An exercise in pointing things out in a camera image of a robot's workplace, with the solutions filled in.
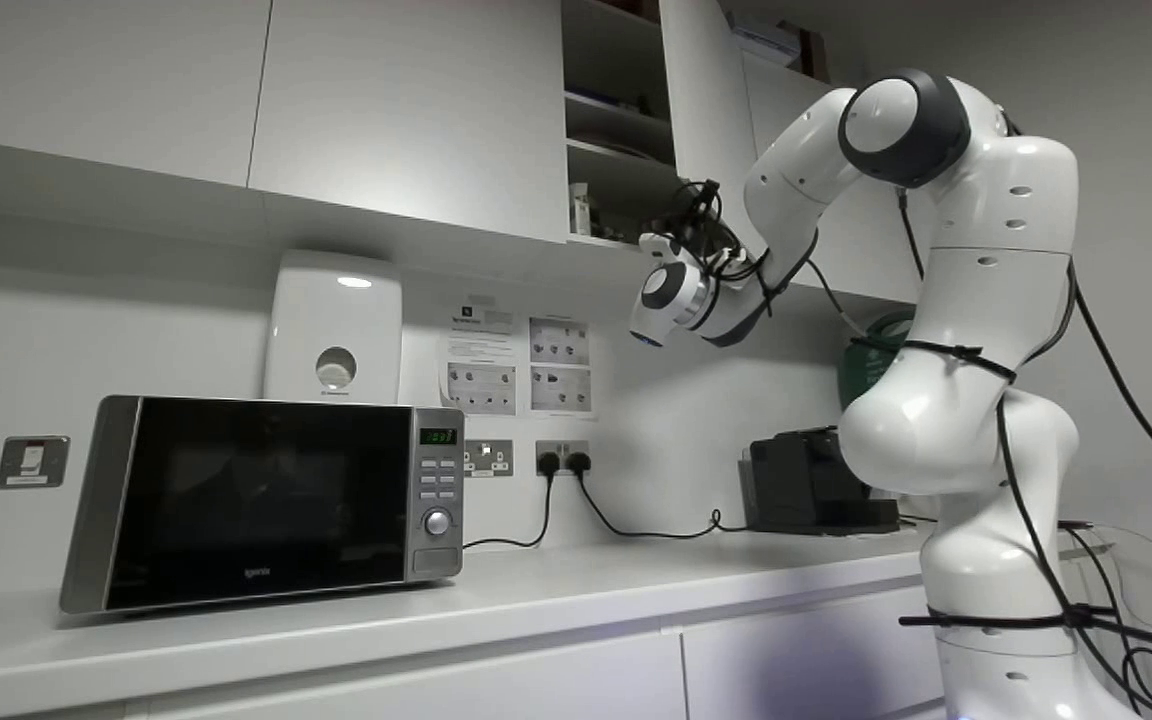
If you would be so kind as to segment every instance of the shelf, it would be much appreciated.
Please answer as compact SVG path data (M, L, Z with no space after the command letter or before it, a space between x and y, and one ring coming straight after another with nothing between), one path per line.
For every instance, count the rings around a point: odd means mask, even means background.
M605 218L605 236L633 243L680 188L680 177L646 155L624 155L602 143L569 139L569 177L588 186L598 214Z
M605 105L598 95L569 93L569 138L608 147L635 147L672 164L672 133L665 119Z
M635 239L608 239L608 236L584 236L584 232L569 232L569 243L577 243L577 248L602 248L602 251L639 251Z
M565 0L565 80L571 93L669 119L659 25L602 0Z

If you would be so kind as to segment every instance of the white device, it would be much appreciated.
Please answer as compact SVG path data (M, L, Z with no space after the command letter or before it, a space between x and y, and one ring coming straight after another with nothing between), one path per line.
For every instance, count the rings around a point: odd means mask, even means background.
M1001 490L1018 473L1051 553L1062 479L1080 431L1062 405L1018 392L1012 377L1062 331L1074 299L1080 177L1064 143L1018 138L985 93L928 71L837 89L758 160L745 206L759 236L718 232L706 191L646 236L658 269L633 331L650 344L672 331L735 344L811 258L822 214L862 171L926 191L942 224L910 344L886 381L847 405L842 452L874 490L979 494L979 514L944 525L921 553L937 617L1064 617L1021 504ZM942 627L937 643L956 720L1131 716L1064 625Z
M377 262L284 251L266 400L402 400L406 284Z

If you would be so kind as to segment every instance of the microwave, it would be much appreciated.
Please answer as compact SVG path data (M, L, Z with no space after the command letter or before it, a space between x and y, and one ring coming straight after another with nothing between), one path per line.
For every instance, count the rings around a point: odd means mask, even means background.
M434 585L462 571L462 528L462 411L110 395L59 610Z

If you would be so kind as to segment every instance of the white panel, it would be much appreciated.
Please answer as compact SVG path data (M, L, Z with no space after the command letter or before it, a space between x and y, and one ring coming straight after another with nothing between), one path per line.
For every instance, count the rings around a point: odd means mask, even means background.
M0 143L244 186L270 0L0 0Z
M751 236L745 177L758 147L740 46L727 16L718 0L669 0L659 6L659 36L677 171L685 180L719 180L727 228Z
M560 653L505 656L358 685L299 687L208 704L149 704L144 720L685 720L677 636L633 636Z
M694 720L944 716L926 588L688 627Z
M560 239L557 0L275 6L254 188Z
M402 400L406 284L346 251L284 251L272 295L266 395L319 405Z

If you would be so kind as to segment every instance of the electrical socket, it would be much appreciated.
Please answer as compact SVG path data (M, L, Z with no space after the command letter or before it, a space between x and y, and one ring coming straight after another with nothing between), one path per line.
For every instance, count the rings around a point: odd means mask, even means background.
M529 321L532 365L588 365L588 325Z
M557 452L557 458L560 458L560 469L569 465L571 452L594 458L594 452L588 452L588 442L536 442L536 465L542 465L543 452Z
M514 442L466 442L466 473L482 478L514 478Z
M514 417L515 371L502 365L448 365L448 409Z
M532 409L588 411L594 409L588 370L532 370Z

